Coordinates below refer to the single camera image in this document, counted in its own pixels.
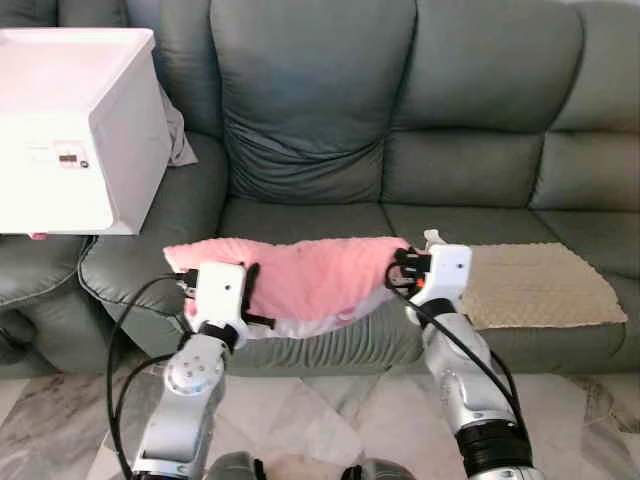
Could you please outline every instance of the gray leather sofa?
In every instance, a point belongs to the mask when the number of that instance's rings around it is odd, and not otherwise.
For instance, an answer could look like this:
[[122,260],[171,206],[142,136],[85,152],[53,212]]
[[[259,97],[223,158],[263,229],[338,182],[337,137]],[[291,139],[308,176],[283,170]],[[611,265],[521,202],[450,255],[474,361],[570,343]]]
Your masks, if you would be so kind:
[[[288,243],[425,226],[467,244],[562,241],[610,281],[625,325],[502,329],[516,371],[640,369],[640,8],[544,0],[129,0],[200,162],[169,170],[139,237],[79,265],[115,316],[168,270],[162,247],[215,235]],[[165,283],[125,327],[172,351]],[[420,368],[395,303],[328,335],[253,342],[234,373]]]
[[[120,0],[0,3],[0,28],[126,24]],[[0,235],[0,378],[103,370],[113,322],[77,278],[87,242]]]

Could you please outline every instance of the white box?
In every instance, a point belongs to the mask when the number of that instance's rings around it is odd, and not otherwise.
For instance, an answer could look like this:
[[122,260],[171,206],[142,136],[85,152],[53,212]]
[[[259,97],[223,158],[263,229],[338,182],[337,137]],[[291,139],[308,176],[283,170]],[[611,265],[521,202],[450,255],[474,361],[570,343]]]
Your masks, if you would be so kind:
[[0,29],[0,233],[135,234],[171,142],[146,29]]

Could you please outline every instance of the pink cloth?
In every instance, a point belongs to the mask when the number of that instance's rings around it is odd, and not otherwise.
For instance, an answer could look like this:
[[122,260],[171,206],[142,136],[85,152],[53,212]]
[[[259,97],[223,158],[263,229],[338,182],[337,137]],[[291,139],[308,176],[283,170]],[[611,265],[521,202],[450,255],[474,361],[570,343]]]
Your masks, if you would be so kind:
[[355,312],[384,285],[384,272],[401,238],[349,238],[271,245],[239,238],[218,238],[166,247],[174,271],[198,268],[206,261],[260,264],[249,312],[297,322],[322,322]]

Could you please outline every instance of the pink towel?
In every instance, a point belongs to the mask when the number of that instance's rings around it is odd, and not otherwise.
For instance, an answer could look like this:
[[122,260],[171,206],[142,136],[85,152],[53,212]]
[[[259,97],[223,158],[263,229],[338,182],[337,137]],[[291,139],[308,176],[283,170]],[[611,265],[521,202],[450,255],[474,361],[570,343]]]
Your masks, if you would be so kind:
[[[218,238],[166,247],[175,272],[206,261],[260,264],[249,313],[276,319],[276,329],[252,329],[255,337],[306,337],[345,326],[389,298],[384,272],[401,238],[348,238],[271,245]],[[187,305],[193,315],[193,305]]]

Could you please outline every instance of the beige textured mat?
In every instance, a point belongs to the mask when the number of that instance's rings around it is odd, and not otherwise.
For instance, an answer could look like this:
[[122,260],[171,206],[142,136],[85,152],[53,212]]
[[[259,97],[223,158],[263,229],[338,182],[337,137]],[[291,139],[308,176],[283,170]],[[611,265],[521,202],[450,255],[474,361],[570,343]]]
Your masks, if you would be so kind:
[[463,310],[480,329],[627,321],[611,286],[560,243],[472,247]]

